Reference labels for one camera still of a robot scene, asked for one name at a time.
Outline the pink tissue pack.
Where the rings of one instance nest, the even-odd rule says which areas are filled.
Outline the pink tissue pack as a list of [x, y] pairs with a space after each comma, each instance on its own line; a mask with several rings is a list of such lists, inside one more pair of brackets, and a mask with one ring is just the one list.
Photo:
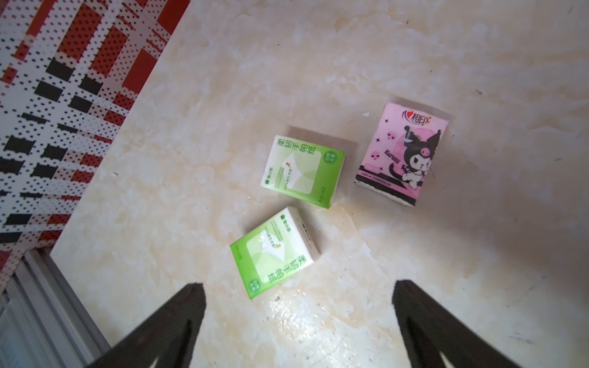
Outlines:
[[354, 182], [414, 207], [448, 124], [435, 114], [387, 103]]

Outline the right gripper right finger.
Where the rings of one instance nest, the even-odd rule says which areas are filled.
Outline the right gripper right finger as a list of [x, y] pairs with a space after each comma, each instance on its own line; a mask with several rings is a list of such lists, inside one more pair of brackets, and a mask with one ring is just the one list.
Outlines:
[[412, 367], [517, 367], [411, 280], [398, 280], [392, 296]]

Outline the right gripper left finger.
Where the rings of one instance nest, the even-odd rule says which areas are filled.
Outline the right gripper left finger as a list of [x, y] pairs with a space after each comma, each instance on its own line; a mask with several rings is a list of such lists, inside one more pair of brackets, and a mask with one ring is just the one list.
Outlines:
[[186, 285], [91, 367], [188, 367], [206, 311], [199, 283]]

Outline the green tissue pack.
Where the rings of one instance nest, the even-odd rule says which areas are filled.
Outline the green tissue pack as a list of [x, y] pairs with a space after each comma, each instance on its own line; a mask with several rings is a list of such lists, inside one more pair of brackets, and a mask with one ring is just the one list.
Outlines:
[[230, 249], [251, 300], [320, 257], [300, 212], [293, 206], [254, 228]]
[[277, 135], [261, 187], [328, 209], [344, 162], [341, 150]]

